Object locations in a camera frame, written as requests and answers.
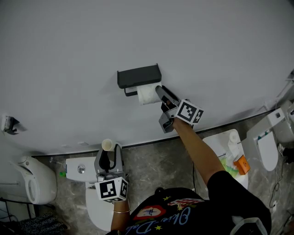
toilet lid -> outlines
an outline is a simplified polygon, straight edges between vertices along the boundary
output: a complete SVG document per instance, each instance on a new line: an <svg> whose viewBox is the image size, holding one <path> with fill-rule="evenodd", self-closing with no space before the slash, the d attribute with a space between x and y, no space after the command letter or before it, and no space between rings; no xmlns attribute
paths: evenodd
<svg viewBox="0 0 294 235"><path fill-rule="evenodd" d="M93 224L104 231L110 231L114 205L99 200L96 189L86 189L86 205Z"/></svg>
<svg viewBox="0 0 294 235"><path fill-rule="evenodd" d="M277 165L278 152L273 132L262 137L258 142L261 161L266 170L272 171Z"/></svg>

floor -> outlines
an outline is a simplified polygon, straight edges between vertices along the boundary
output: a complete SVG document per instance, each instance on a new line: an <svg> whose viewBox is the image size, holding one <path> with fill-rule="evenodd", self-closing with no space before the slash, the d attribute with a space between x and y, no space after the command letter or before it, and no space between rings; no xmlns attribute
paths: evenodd
<svg viewBox="0 0 294 235"><path fill-rule="evenodd" d="M241 140L246 138L246 132L263 118L254 117L223 128L202 132L201 138L214 135L230 129L239 132ZM66 157L55 157L61 163L68 157L91 157L96 154L81 154ZM128 197L131 209L152 195L156 188L187 187L193 189L192 162L180 139L168 140L156 144L143 145L123 149L125 171L129 175ZM73 235L103 235L107 232L98 229L90 220L85 203L85 184L61 177L63 165L49 163L49 157L39 157L38 160L51 167L57 174L57 197L52 203L56 213L70 226L69 234ZM249 171L248 190L260 198L269 208L275 181L281 178L283 157L279 156L276 171L268 172L255 159L247 159ZM281 229L290 213L294 213L294 163L283 165L283 179L274 196L277 201L276 210L271 209L272 232L275 235ZM204 195L196 180L199 195Z"/></svg>

bracelet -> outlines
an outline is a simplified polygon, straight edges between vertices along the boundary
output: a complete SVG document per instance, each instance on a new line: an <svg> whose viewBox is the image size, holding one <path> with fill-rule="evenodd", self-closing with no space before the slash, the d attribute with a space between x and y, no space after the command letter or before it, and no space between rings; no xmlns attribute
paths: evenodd
<svg viewBox="0 0 294 235"><path fill-rule="evenodd" d="M128 211L115 211L115 210L113 210L113 212L116 212L116 213L127 213L127 212L130 212L130 210L128 210Z"/></svg>

flush button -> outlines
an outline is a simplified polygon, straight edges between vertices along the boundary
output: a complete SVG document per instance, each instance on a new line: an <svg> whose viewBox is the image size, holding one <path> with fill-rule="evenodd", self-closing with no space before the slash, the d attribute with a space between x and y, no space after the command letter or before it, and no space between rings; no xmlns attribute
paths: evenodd
<svg viewBox="0 0 294 235"><path fill-rule="evenodd" d="M78 172L79 172L80 174L82 174L82 173L85 172L85 166L84 166L83 164L80 164L80 165L78 166Z"/></svg>

red graphic on shirt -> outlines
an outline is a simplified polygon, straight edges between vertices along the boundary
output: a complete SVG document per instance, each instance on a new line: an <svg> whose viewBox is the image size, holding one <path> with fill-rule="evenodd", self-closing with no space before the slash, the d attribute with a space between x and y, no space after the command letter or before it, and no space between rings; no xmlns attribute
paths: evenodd
<svg viewBox="0 0 294 235"><path fill-rule="evenodd" d="M164 215L166 212L160 205L146 206L133 218L133 220L143 220L149 218L156 218Z"/></svg>
<svg viewBox="0 0 294 235"><path fill-rule="evenodd" d="M197 199L197 198L185 198L185 199L179 199L179 200L172 201L172 202L168 203L167 205L168 206L178 205L181 208L184 208L188 205L192 205L192 204L199 203L199 202L204 202L204 200Z"/></svg>

